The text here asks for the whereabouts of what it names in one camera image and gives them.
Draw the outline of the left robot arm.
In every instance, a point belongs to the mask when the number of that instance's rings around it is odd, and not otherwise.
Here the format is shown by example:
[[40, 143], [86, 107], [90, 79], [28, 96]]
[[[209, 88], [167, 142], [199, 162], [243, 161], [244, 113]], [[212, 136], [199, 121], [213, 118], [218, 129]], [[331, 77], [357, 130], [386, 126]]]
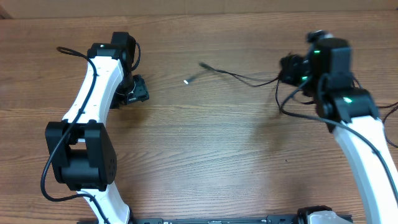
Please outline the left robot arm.
[[85, 199], [96, 223], [135, 223], [116, 187], [118, 162], [106, 120], [111, 109], [149, 99], [144, 79], [133, 74], [141, 47], [129, 33], [114, 32], [110, 43], [94, 43], [86, 54], [66, 47], [57, 51], [85, 59], [87, 71], [71, 108], [45, 129], [49, 158], [41, 193], [51, 202]]

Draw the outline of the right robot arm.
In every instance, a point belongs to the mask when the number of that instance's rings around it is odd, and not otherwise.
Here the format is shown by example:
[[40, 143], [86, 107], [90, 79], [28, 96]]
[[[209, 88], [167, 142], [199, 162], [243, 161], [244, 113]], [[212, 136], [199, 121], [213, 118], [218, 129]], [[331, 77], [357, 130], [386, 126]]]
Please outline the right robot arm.
[[351, 71], [351, 46], [325, 30], [308, 33], [307, 42], [306, 55], [280, 60], [278, 81], [296, 89], [279, 111], [325, 123], [351, 167], [367, 223], [397, 223], [397, 167], [379, 108]]

